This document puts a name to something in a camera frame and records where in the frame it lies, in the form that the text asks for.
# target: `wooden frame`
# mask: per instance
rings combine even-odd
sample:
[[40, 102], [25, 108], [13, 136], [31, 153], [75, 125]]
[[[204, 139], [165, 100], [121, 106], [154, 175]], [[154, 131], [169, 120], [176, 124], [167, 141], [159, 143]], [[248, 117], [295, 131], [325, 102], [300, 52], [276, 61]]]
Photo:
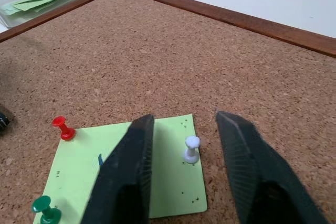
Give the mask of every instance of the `wooden frame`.
[[[65, 6], [45, 13], [35, 19], [0, 34], [0, 42], [24, 33], [40, 24], [76, 9], [94, 0], [75, 0]], [[315, 34], [298, 28], [282, 25], [265, 19], [234, 12], [194, 0], [155, 0], [208, 18], [225, 22], [246, 30], [303, 47], [324, 55], [336, 57], [336, 38]]]

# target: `cork surface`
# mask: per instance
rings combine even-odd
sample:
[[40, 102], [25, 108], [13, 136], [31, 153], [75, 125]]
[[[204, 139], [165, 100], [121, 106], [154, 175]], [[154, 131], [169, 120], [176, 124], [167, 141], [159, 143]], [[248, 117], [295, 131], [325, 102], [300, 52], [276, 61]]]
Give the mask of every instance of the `cork surface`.
[[239, 223], [215, 109], [254, 121], [335, 219], [335, 60], [151, 0], [96, 0], [0, 44], [1, 223], [31, 223], [57, 149], [51, 126], [193, 113], [208, 211], [152, 223]]

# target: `push pin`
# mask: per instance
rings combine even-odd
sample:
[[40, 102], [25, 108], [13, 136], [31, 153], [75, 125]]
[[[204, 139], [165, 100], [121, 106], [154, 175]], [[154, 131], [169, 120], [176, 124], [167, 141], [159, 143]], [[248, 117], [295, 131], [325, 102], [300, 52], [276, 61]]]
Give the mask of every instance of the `push pin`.
[[33, 212], [42, 212], [41, 224], [58, 224], [61, 220], [62, 212], [57, 208], [51, 208], [50, 203], [50, 197], [43, 195], [32, 205]]
[[53, 126], [55, 127], [59, 127], [62, 130], [61, 133], [61, 139], [65, 140], [65, 141], [70, 141], [71, 139], [73, 139], [73, 137], [76, 134], [75, 129], [73, 128], [68, 128], [65, 125], [65, 117], [64, 116], [58, 116], [53, 120]]
[[185, 144], [188, 149], [184, 152], [184, 160], [189, 164], [195, 164], [199, 160], [199, 153], [196, 148], [199, 148], [199, 137], [197, 136], [188, 136], [185, 139]]

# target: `black object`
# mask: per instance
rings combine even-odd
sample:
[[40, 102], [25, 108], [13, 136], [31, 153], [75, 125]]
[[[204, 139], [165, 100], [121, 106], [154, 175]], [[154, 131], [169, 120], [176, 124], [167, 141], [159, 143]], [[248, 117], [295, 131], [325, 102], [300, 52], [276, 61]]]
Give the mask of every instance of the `black object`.
[[241, 224], [328, 223], [289, 164], [251, 122], [219, 111], [217, 124]]
[[9, 125], [9, 120], [8, 118], [0, 112], [0, 131], [3, 131], [7, 128]]
[[81, 224], [149, 222], [153, 129], [150, 114], [132, 122], [100, 167]]

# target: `blue mark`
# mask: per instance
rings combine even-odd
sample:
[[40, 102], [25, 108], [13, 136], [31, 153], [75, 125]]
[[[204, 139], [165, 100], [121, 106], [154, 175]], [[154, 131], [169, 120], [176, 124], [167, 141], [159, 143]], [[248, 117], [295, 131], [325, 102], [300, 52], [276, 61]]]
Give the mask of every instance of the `blue mark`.
[[98, 156], [98, 163], [99, 163], [99, 167], [103, 165], [103, 158], [101, 157], [101, 153]]

